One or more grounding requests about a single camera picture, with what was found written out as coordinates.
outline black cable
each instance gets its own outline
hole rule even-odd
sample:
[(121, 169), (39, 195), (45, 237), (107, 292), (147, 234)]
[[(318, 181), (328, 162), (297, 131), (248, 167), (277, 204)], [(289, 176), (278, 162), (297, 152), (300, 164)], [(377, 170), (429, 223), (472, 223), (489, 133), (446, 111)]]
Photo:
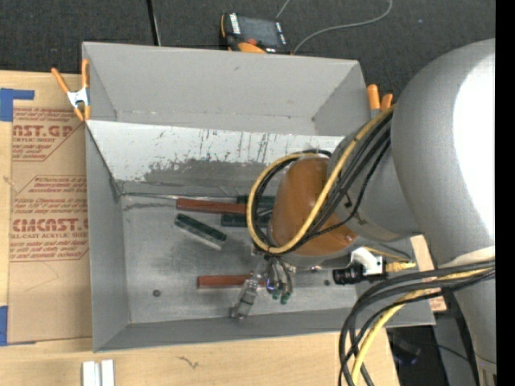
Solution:
[[(399, 306), (399, 305), (405, 305), (408, 303), (414, 303), (418, 302), (420, 300), (426, 300), (430, 298), (438, 298), (440, 296), (443, 296), (444, 294), (451, 293), (456, 290), (465, 289), (466, 287), (469, 287), (470, 285), (474, 285), (476, 283), (479, 283), (480, 281), (485, 281), (493, 278), (495, 276), (495, 269), (489, 270), (474, 276), (465, 277), (464, 279), (453, 279), (449, 281), (440, 281), (440, 283), (443, 283), (439, 288), (441, 289), (439, 292), (431, 293), (431, 294), (424, 294), (421, 296), (418, 296), (416, 298), (411, 299), (404, 299), (401, 301), (397, 301), (392, 303), (391, 305), (388, 305), (386, 307), (383, 307), (376, 313), (374, 313), (369, 320), (362, 326), (360, 330), (359, 335), (355, 335), (356, 337), (352, 339), (352, 345), (350, 347), (349, 353), (345, 356), (345, 359), (348, 360), (350, 356), (353, 354), (352, 350), (360, 343), (360, 341), (363, 339), (363, 336), (365, 335), (365, 332), (367, 329), (373, 324), (373, 322), (383, 313), (385, 313), (387, 310), (391, 309), (392, 307)], [(349, 333), (356, 333), (356, 325), (355, 325), (356, 319), (353, 319), (353, 322), (349, 324), (348, 332)]]
[(383, 155), (385, 154), (386, 150), (389, 147), (389, 132), (383, 133), (383, 135), (377, 140), (377, 142), (371, 147), (370, 151), (367, 153), (365, 158), (360, 162), (360, 165), (353, 171), (352, 175), (349, 177), (348, 181), (343, 184), (339, 188), (339, 190), (331, 196), (331, 198), (328, 200), (328, 203), (326, 204), (323, 214), (321, 215), (319, 222), (316, 226), (313, 227), (313, 230), (311, 231), (311, 234), (315, 234), (319, 231), (319, 229), (328, 221), (329, 216), (336, 210), (336, 207), (340, 204), (341, 200), (347, 194), (350, 187), (354, 184), (354, 181), (356, 180), (357, 176), (361, 174), (362, 170), (365, 168), (366, 165), (369, 164), (370, 159), (372, 156), (375, 155), (379, 147), (382, 145), (382, 143), (387, 142), (386, 146), (381, 150), (379, 155), (377, 156), (376, 160), (374, 161), (372, 168), (369, 170), (368, 174), (366, 175), (364, 184), (360, 190), (360, 197), (356, 201), (354, 210), (352, 211), (351, 215), (345, 219), (344, 221), (340, 222), (340, 226), (347, 223), (357, 212), (357, 207), (361, 204), (361, 200), (363, 199), (363, 195), (365, 194), (365, 189), (369, 183), (369, 180), (372, 178), (373, 173), (377, 169), (377, 166), (379, 165), (379, 162), (381, 161)]
[(146, 8), (148, 11), (148, 18), (150, 20), (150, 28), (152, 29), (152, 40), (154, 41), (155, 46), (161, 46), (161, 38), (159, 37), (158, 24), (155, 19), (152, 0), (146, 0)]
[[(416, 288), (414, 288), (414, 284), (398, 286), (399, 284), (406, 283), (409, 281), (420, 281), (421, 279), (429, 278), (429, 277), (444, 277), (449, 274), (471, 272), (473, 270), (478, 270), (478, 269), (487, 269), (487, 268), (492, 268), (494, 266), (495, 266), (495, 261), (484, 261), (484, 262), (475, 263), (472, 265), (460, 265), (460, 266), (455, 266), (455, 267), (446, 268), (446, 269), (437, 269), (437, 270), (428, 270), (426, 272), (408, 273), (408, 274), (405, 274), (402, 276), (394, 277), (387, 281), (382, 281), (380, 283), (377, 283), (376, 285), (374, 285), (374, 286), (370, 287), (368, 290), (366, 290), (360, 296), (360, 298), (354, 304), (354, 307), (352, 308), (352, 310), (344, 324), (344, 327), (348, 324), (353, 324), (352, 316), (354, 314), (358, 314), (361, 311), (361, 309), (365, 308), (368, 304), (375, 302), (375, 300), (374, 300), (375, 298), (384, 299), (389, 296), (394, 296), (395, 294), (404, 293), (406, 291), (417, 290)], [(340, 353), (343, 350), (343, 345), (341, 343), (341, 340), (342, 339), (340, 339), (340, 343), (339, 343)]]
[[(356, 177), (359, 175), (359, 173), (363, 170), (365, 167), (365, 164), (368, 163), (369, 159), (372, 158), (372, 154), (367, 154), (367, 156), (364, 158), (363, 161), (361, 161), (360, 166), (354, 170), (356, 164), (360, 161), (360, 158), (362, 154), (367, 150), (368, 146), (372, 142), (373, 139), (376, 138), (376, 136), (391, 122), (391, 119), (393, 117), (393, 114), (388, 115), (383, 120), (379, 121), (376, 126), (371, 130), (369, 135), (361, 139), (360, 143), (357, 144), (357, 150), (355, 150), (352, 154), (352, 158), (350, 162), (347, 164), (344, 170), (342, 170), (342, 173), (340, 174), (340, 178), (336, 185), (333, 188), (333, 192), (329, 194), (328, 196), (328, 202), (325, 205), (325, 208), (322, 213), (320, 213), (319, 221), (315, 224), (315, 226), (309, 231), (309, 235), (317, 233), (319, 231), (319, 228), (321, 228), (325, 222), (328, 220), (329, 216), (335, 211), (336, 206), (340, 203), (340, 201), (343, 199), (344, 195), (347, 193), (348, 189), (352, 186), (354, 180), (356, 180)], [(384, 141), (385, 139), (381, 137), (379, 139), (379, 143), (381, 141)], [(377, 143), (373, 146), (375, 150), (377, 150)], [(342, 226), (344, 223), (342, 222), (338, 226), (333, 225), (328, 232), (331, 230), (334, 230), (335, 228)]]
[[(390, 140), (387, 140), (385, 145), (384, 145), (384, 147), (383, 147), (383, 149), (380, 151), (379, 155), (376, 157), (376, 160), (374, 161), (372, 167), (370, 168), (368, 174), (365, 177), (363, 185), (361, 186), (361, 189), (360, 189), (360, 193), (359, 193), (358, 198), (356, 200), (356, 204), (354, 205), (354, 208), (352, 209), (352, 211), (349, 214), (349, 216), (345, 220), (342, 220), (341, 222), (339, 222), (337, 224), (333, 224), (332, 226), (330, 226), (328, 228), (325, 228), (324, 230), (321, 230), (319, 232), (314, 232), (314, 233), (310, 234), (305, 239), (303, 239), (301, 242), (299, 242), (299, 246), (301, 244), (305, 244), (306, 242), (308, 242), (311, 239), (315, 239), (318, 236), (322, 236), (325, 233), (329, 233), (332, 230), (335, 230), (336, 228), (339, 228), (340, 226), (343, 226), (344, 224), (346, 224), (357, 213), (357, 211), (358, 211), (358, 209), (359, 209), (359, 207), (361, 205), (361, 201), (363, 199), (363, 196), (365, 195), (365, 190), (366, 190), (367, 186), (369, 185), (369, 181), (372, 178), (372, 176), (373, 176), (374, 172), (376, 171), (377, 167), (379, 166), (379, 162), (382, 160), (383, 156), (385, 155), (386, 151), (388, 150), (389, 145), (390, 145)], [(340, 199), (338, 199), (337, 204), (340, 203), (340, 201), (343, 198), (343, 196), (344, 196), (344, 193), (342, 194), (342, 197)]]
[[(347, 166), (347, 169), (346, 169), (346, 173), (353, 170), (354, 166), (358, 163), (359, 161), (359, 157), (365, 152), (365, 150), (367, 150), (367, 146), (372, 142), (372, 140), (377, 136), (378, 133), (381, 132), (382, 129), (384, 129), (384, 127), (391, 121), (392, 119), (392, 114), (389, 114), (388, 116), (386, 116), (384, 119), (380, 120), (370, 131), (370, 133), (364, 138), (364, 139), (361, 139), (360, 141), (360, 146), (358, 147), (358, 150), (355, 151), (355, 154), (354, 154), (354, 158), (351, 160), (351, 162), (348, 164)], [(306, 152), (310, 152), (310, 153), (321, 153), (322, 150), (306, 150)], [(266, 234), (261, 231), (261, 229), (257, 226), (257, 206), (259, 204), (259, 199), (262, 197), (265, 189), (266, 189), (266, 186), (267, 184), (270, 182), (270, 180), (280, 171), (282, 170), (283, 168), (285, 168), (286, 166), (290, 165), (292, 162), (298, 160), (299, 158), (295, 158), (295, 159), (291, 159), (291, 160), (287, 160), (285, 161), (284, 163), (280, 164), (280, 165), (277, 165), (270, 173), (268, 173), (265, 178), (262, 180), (261, 184), (257, 187), (256, 189), (256, 193), (254, 195), (254, 199), (253, 199), (253, 211), (252, 211), (252, 220), (253, 220), (253, 226), (254, 226), (254, 229), (255, 229), (255, 232), (256, 234), (258, 235), (258, 237), (266, 242), (269, 246), (273, 246), (271, 244), (271, 242), (269, 241), (268, 237), (266, 236)], [(359, 171), (356, 170), (354, 172), (354, 175), (352, 177), (352, 180), (354, 180), (359, 174)], [(345, 180), (345, 177), (344, 175), (342, 175), (342, 177), (340, 178), (339, 182), (336, 184), (336, 187), (342, 187), (342, 183), (343, 181)], [(282, 255), (283, 254), (286, 254), (288, 252), (292, 252), (294, 250), (296, 250), (297, 248), (299, 248), (300, 244), (296, 244), (295, 246), (293, 246), (292, 248), (290, 248), (289, 250), (287, 250), (286, 252), (284, 253), (281, 253)], [(266, 250), (262, 250), (261, 248), (257, 247), (257, 250), (260, 250), (260, 251), (263, 251), (263, 252), (266, 252)]]
[[(478, 269), (483, 269), (484, 268), (484, 267), (478, 266), (478, 265), (476, 265), (476, 267)], [(465, 277), (464, 279), (452, 279), (452, 280), (449, 280), (449, 281), (435, 281), (435, 282), (427, 282), (427, 283), (415, 284), (415, 285), (405, 285), (405, 286), (402, 287), (403, 288), (403, 292), (410, 292), (410, 291), (413, 291), (413, 290), (419, 290), (419, 289), (417, 289), (417, 287), (419, 287), (419, 285), (424, 285), (425, 286), (425, 287), (423, 287), (424, 289), (429, 289), (430, 287), (433, 286), (430, 283), (435, 283), (435, 284), (439, 283), (439, 287), (441, 289), (437, 293), (421, 295), (421, 296), (413, 298), (413, 299), (405, 299), (403, 301), (395, 302), (395, 303), (393, 303), (391, 305), (388, 305), (387, 307), (384, 307), (383, 309), (381, 309), (378, 312), (376, 312), (371, 318), (369, 318), (369, 320), (361, 328), (360, 334), (357, 337), (356, 337), (356, 328), (355, 328), (355, 321), (356, 321), (355, 315), (357, 313), (359, 313), (360, 310), (359, 310), (359, 308), (358, 308), (358, 310), (355, 310), (355, 308), (353, 308), (351, 313), (347, 317), (347, 319), (345, 321), (345, 324), (342, 327), (342, 330), (340, 332), (339, 350), (340, 350), (340, 361), (342, 363), (342, 369), (340, 371), (339, 384), (341, 382), (341, 373), (342, 372), (344, 373), (345, 378), (348, 381), (348, 384), (350, 386), (352, 386), (354, 384), (352, 382), (352, 379), (350, 379), (350, 372), (348, 372), (348, 367), (347, 367), (346, 363), (347, 363), (348, 359), (352, 356), (352, 354), (359, 353), (359, 348), (358, 348), (357, 345), (359, 344), (359, 342), (361, 341), (361, 339), (365, 335), (366, 330), (373, 324), (375, 319), (378, 318), (381, 314), (385, 313), (387, 310), (391, 309), (392, 307), (395, 307), (395, 306), (398, 306), (398, 305), (403, 305), (403, 304), (406, 304), (406, 303), (419, 302), (419, 301), (424, 300), (424, 299), (436, 298), (436, 297), (442, 296), (443, 294), (446, 294), (446, 293), (451, 293), (451, 292), (454, 292), (456, 290), (464, 289), (466, 287), (469, 287), (470, 285), (474, 285), (474, 284), (476, 284), (476, 283), (478, 283), (480, 281), (484, 281), (484, 280), (487, 280), (487, 279), (492, 278), (492, 277), (495, 277), (495, 269), (487, 271), (487, 272), (484, 272), (482, 274), (478, 274), (478, 275), (472, 276), (472, 277)], [(383, 298), (383, 296), (381, 296), (381, 295), (382, 294), (379, 294), (377, 296), (379, 298)], [(342, 346), (341, 345), (344, 344), (344, 340), (347, 337), (347, 333), (349, 333), (349, 335), (351, 337), (351, 344), (352, 344), (352, 346), (349, 349), (348, 354), (343, 358), (342, 357), (343, 352), (342, 352)], [(362, 366), (361, 374), (364, 376), (365, 381), (367, 382), (367, 384), (370, 385), (370, 386), (373, 386), (373, 382), (370, 379), (370, 377), (369, 377), (369, 375), (368, 375), (364, 365)]]
[[(395, 295), (399, 295), (399, 294), (405, 294), (407, 292), (412, 292), (414, 290), (425, 290), (425, 289), (436, 289), (436, 288), (441, 288), (441, 287), (448, 287), (449, 285), (456, 285), (456, 284), (459, 284), (460, 282), (467, 282), (469, 280), (470, 280), (469, 277), (465, 277), (463, 279), (453, 279), (452, 281), (426, 281), (426, 282), (422, 282), (422, 283), (414, 283), (411, 285), (403, 285), (400, 287), (394, 287), (392, 289), (386, 290), (382, 294), (376, 295), (375, 297), (365, 299), (363, 302), (360, 302), (360, 300), (358, 300), (355, 307), (352, 308), (351, 313), (347, 317), (347, 320), (344, 323), (341, 333), (349, 332), (348, 327), (355, 324), (356, 315), (358, 315), (366, 306), (369, 306), (369, 305), (377, 302), (378, 300), (381, 300), (383, 298), (388, 298), (391, 296), (395, 296)], [(388, 306), (387, 309), (389, 309), (391, 306), (396, 306), (396, 303)], [(338, 350), (339, 350), (340, 355), (343, 354), (344, 339), (345, 339), (345, 337), (343, 337), (343, 335), (340, 334), (340, 339), (339, 339), (339, 344), (338, 344)], [(354, 344), (354, 339), (352, 337), (351, 337), (351, 342), (352, 342), (352, 344)], [(355, 355), (357, 355), (357, 353), (359, 352), (358, 346), (353, 347), (351, 350), (352, 350), (352, 353)], [(367, 376), (366, 368), (363, 368), (362, 372), (363, 372), (362, 374), (364, 375), (365, 380), (367, 380), (368, 376)]]

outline small metal part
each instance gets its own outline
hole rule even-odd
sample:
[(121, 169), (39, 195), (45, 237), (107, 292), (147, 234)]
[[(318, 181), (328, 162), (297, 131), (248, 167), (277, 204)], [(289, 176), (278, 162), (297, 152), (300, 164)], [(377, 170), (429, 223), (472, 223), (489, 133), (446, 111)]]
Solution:
[(344, 269), (333, 270), (332, 278), (337, 285), (351, 285), (359, 283), (364, 278), (363, 270), (363, 265), (355, 261)]
[(258, 295), (258, 287), (269, 269), (269, 262), (271, 258), (260, 256), (256, 266), (250, 274), (250, 277), (245, 280), (241, 287), (240, 293), (236, 304), (231, 309), (231, 317), (239, 318), (240, 320), (249, 315), (250, 309), (254, 304), (254, 300)]
[(219, 275), (219, 276), (198, 276), (196, 287), (198, 289), (226, 289), (231, 287), (241, 287), (250, 275)]
[(231, 317), (243, 319), (249, 315), (254, 300), (258, 295), (258, 284), (257, 279), (254, 277), (245, 280), (236, 305), (231, 310)]
[(227, 240), (225, 233), (180, 213), (175, 217), (174, 225), (191, 233), (192, 237), (195, 237), (197, 240), (202, 241), (207, 246), (215, 248), (216, 250), (221, 250)]
[(383, 257), (374, 256), (364, 247), (357, 248), (351, 254), (351, 262), (357, 261), (364, 267), (363, 276), (373, 276), (383, 274)]

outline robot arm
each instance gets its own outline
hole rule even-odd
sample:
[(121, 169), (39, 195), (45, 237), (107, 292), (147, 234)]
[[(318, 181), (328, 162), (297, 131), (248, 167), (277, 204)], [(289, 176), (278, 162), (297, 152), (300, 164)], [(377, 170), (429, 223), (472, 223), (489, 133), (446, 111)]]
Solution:
[[(494, 76), (494, 40), (435, 60), (394, 111), (347, 136), (330, 158), (295, 159), (268, 236), (256, 233), (249, 205), (254, 243), (299, 267), (348, 255), (360, 238), (387, 242), (420, 233), (439, 268), (495, 258)], [(250, 196), (258, 199), (262, 184), (254, 186)], [(456, 298), (489, 386), (496, 378), (495, 280)]]

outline cable bundle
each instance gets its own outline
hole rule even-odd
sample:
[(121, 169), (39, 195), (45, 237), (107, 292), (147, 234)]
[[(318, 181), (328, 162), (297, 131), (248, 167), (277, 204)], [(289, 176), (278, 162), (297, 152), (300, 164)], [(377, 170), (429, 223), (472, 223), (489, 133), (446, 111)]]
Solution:
[[(340, 156), (336, 160), (335, 167), (330, 173), (315, 206), (303, 226), (297, 231), (293, 239), (282, 246), (272, 244), (266, 234), (258, 227), (259, 199), (262, 197), (266, 185), (270, 180), (292, 162), (301, 158), (319, 156), (320, 154), (327, 156), (328, 152), (322, 150), (306, 150), (302, 153), (289, 154), (273, 162), (259, 175), (249, 193), (249, 203), (246, 212), (249, 234), (258, 249), (272, 255), (282, 255), (294, 251), (309, 240), (347, 223), (357, 213), (369, 180), (372, 178), (373, 173), (379, 166), (379, 162), (389, 148), (389, 127), (393, 110), (394, 107), (391, 107), (367, 122), (357, 134), (346, 143), (345, 147), (340, 150)], [(367, 167), (369, 167), (369, 170), (349, 216), (330, 228), (322, 229), (329, 216), (347, 195), (351, 185), (354, 184), (358, 176), (364, 172)]]
[[(345, 320), (340, 333), (339, 352), (341, 370), (339, 385), (342, 385), (342, 376), (347, 381), (348, 386), (354, 386), (357, 382), (359, 373), (365, 379), (368, 386), (373, 386), (372, 379), (363, 364), (363, 359), (367, 350), (370, 348), (377, 332), (385, 323), (404, 305), (412, 302), (419, 302), (430, 298), (436, 298), (443, 294), (462, 290), (481, 281), (495, 278), (495, 261), (484, 261), (469, 265), (460, 265), (428, 272), (410, 273), (400, 277), (383, 281), (367, 290), (358, 299), (352, 308), (349, 316)], [(428, 293), (428, 290), (438, 288), (436, 292)], [(370, 317), (360, 333), (356, 332), (356, 316), (366, 307), (384, 300), (391, 296), (404, 294), (397, 301), (382, 308)], [(348, 351), (344, 350), (347, 337), (350, 338), (351, 347)], [(352, 371), (349, 371), (348, 361), (355, 357)]]

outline black connector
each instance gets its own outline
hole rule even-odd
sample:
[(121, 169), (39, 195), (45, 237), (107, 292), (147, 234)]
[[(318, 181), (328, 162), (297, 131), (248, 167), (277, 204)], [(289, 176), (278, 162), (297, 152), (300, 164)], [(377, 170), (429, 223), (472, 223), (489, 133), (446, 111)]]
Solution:
[(332, 271), (332, 278), (337, 285), (353, 285), (359, 283), (365, 276), (363, 272), (365, 268), (361, 263), (354, 261), (345, 269), (336, 269)]

